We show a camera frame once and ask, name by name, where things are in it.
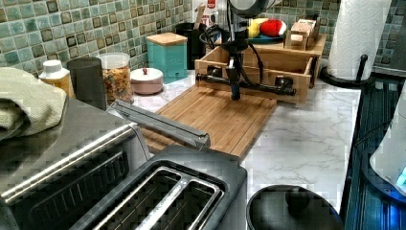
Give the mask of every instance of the wooden lid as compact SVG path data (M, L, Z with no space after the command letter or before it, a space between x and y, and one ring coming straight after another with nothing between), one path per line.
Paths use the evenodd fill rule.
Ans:
M187 42L188 38L179 34L165 33L147 36L147 40L162 46L170 46Z

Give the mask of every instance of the mosaic tile backsplash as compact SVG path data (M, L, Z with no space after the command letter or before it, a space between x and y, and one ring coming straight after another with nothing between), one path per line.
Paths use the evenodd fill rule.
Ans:
M397 41L406 0L393 0L376 65L388 66ZM305 15L318 14L327 34L328 58L340 0L283 0L263 16L290 28ZM47 59L62 63L106 52L131 56L131 69L147 63L146 36L174 32L192 21L192 0L0 0L0 66L38 75Z
M47 59L124 52L139 68L147 36L191 18L191 0L0 0L0 67L37 76Z

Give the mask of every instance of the small white container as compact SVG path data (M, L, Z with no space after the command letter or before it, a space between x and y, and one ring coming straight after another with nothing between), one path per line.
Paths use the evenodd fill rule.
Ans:
M131 86L136 94L155 94L162 90L164 74L154 68L131 71Z
M101 60L102 75L108 104L116 99L132 103L129 55L107 53L97 56Z
M47 60L43 66L44 71L39 75L40 80L63 89L69 97L75 98L70 71L62 68L60 60Z

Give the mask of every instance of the marble countertop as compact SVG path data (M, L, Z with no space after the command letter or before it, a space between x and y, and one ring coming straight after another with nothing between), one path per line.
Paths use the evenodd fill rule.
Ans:
M193 76L165 84L160 94L134 96L134 104L155 112L194 85ZM270 185L299 185L339 212L360 94L318 80L306 104L278 103L241 162L248 198Z

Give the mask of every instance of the paper towel holder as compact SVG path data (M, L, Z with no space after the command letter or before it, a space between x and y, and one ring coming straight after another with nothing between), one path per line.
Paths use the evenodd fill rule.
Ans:
M361 60L359 63L358 73L356 75L355 80L344 80L344 79L336 78L328 73L327 67L322 68L322 71L320 74L320 79L325 81L326 83L329 83L329 84L337 86L337 87L351 88L351 89L359 89L364 85L375 82L374 76L370 76L366 80L361 80L362 75L364 74L365 63L368 60L368 56L362 55L360 59Z

